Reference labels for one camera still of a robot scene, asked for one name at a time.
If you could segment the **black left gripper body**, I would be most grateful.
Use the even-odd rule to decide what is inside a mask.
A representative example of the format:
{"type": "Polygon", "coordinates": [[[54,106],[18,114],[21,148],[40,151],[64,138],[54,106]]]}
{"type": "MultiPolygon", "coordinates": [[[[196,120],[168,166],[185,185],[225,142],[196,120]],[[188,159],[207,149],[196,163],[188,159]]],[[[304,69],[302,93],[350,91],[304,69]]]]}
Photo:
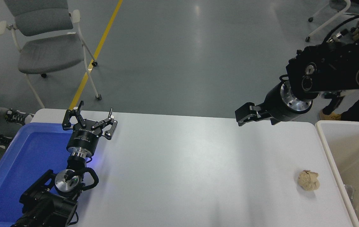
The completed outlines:
{"type": "Polygon", "coordinates": [[[73,129],[71,137],[67,143],[67,151],[72,153],[74,150],[82,148],[86,151],[94,153],[102,133],[103,131],[99,128],[94,131],[83,128],[73,129]]]}

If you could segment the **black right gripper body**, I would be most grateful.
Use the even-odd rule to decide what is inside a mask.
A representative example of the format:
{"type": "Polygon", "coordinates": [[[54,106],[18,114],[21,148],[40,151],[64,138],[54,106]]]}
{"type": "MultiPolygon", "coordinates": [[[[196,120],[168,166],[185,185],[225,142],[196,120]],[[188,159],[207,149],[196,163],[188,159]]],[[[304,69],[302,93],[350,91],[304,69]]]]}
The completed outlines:
{"type": "Polygon", "coordinates": [[[289,122],[306,114],[306,102],[293,94],[290,83],[279,83],[270,90],[263,106],[279,122],[289,122]]]}

